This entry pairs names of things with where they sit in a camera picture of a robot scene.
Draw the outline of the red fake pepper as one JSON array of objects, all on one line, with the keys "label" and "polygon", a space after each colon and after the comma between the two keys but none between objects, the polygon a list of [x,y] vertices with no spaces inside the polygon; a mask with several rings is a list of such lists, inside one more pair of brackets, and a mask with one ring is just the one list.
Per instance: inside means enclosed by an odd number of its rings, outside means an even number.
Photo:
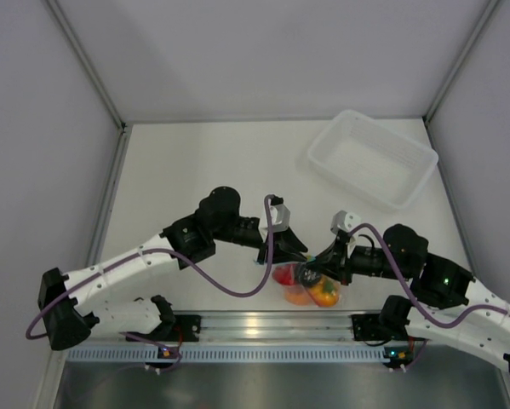
[{"label": "red fake pepper", "polygon": [[283,286],[293,286],[297,284],[295,276],[296,263],[283,264],[276,266],[272,271],[272,278],[275,282]]}]

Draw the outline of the black fake food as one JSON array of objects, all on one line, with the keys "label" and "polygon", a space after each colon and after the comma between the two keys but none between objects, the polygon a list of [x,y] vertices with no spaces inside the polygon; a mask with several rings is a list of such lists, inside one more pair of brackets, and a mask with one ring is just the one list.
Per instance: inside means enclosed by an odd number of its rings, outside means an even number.
[{"label": "black fake food", "polygon": [[309,269],[304,263],[297,264],[295,276],[297,283],[305,288],[314,287],[322,279],[321,273]]}]

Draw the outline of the yellow fake bell pepper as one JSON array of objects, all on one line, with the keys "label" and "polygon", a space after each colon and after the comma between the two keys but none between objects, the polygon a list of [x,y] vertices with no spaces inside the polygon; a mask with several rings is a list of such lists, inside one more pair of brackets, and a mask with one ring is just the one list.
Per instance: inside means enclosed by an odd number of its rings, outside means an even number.
[{"label": "yellow fake bell pepper", "polygon": [[322,308],[334,307],[341,297],[340,286],[334,280],[325,277],[307,287],[307,293],[313,302]]}]

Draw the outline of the clear zip top bag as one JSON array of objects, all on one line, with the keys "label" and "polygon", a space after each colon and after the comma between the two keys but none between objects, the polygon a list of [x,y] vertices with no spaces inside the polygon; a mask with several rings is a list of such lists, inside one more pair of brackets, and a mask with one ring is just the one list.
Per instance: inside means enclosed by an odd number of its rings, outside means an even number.
[{"label": "clear zip top bag", "polygon": [[328,276],[313,272],[306,264],[311,255],[281,255],[272,263],[268,284],[286,302],[299,307],[333,308],[341,300],[341,284]]}]

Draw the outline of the orange fake fruit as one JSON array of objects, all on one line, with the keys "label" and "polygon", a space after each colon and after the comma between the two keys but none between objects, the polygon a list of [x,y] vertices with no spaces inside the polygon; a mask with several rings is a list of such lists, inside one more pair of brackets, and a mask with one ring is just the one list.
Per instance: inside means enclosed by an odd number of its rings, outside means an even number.
[{"label": "orange fake fruit", "polygon": [[312,299],[302,285],[290,285],[283,288],[284,298],[287,302],[306,306],[312,304]]}]

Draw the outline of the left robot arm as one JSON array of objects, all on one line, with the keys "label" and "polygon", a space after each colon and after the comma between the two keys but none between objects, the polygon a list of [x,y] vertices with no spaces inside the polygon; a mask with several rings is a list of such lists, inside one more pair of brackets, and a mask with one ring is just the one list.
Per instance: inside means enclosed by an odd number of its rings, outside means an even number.
[{"label": "left robot arm", "polygon": [[[307,259],[308,249],[292,231],[282,198],[267,195],[262,218],[241,216],[240,204],[237,190],[217,187],[191,215],[133,250],[80,270],[45,272],[37,299],[39,314],[26,338],[37,339],[32,331],[42,322],[42,336],[54,351],[115,334],[157,344],[176,326],[171,303],[159,293],[165,278],[192,268],[227,295],[247,298],[262,290],[273,265]],[[233,291],[200,269],[198,263],[215,255],[219,241],[257,250],[255,261],[266,270],[254,289]]]}]

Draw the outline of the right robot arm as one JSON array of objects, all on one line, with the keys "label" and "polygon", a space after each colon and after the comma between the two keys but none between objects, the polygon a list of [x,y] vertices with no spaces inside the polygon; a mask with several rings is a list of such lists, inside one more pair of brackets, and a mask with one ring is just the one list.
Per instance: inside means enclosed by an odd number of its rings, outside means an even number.
[{"label": "right robot arm", "polygon": [[340,229],[307,271],[342,285],[355,274],[397,280],[404,294],[388,296],[381,308],[383,334],[443,343],[510,376],[510,302],[459,264],[430,253],[413,229],[396,224],[379,233],[369,223]]}]

